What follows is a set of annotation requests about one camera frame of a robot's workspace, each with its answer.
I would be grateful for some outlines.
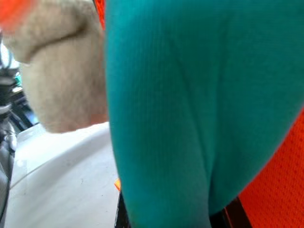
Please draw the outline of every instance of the white surface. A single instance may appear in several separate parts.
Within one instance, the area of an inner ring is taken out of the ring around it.
[[[119,192],[108,123],[20,134],[5,228],[112,228]]]

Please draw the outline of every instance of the orange object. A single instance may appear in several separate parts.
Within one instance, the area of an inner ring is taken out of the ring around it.
[[[95,0],[95,5],[99,15],[100,23],[103,29],[105,29],[105,0]]]
[[[121,182],[120,182],[120,179],[117,179],[117,181],[115,182],[115,187],[119,190],[119,191],[121,191],[121,189],[122,189],[122,184],[121,184]]]
[[[304,110],[239,197],[253,228],[304,226]]]
[[[22,21],[34,0],[0,0],[0,28],[12,30]]]

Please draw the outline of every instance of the teal shirt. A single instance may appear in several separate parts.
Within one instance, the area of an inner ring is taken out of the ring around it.
[[[132,227],[210,227],[304,101],[302,0],[109,0],[106,80]]]

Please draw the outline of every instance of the teal sleeve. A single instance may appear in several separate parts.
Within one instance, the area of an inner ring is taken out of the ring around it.
[[[132,227],[210,227],[304,101],[301,0],[110,0],[106,80]]]

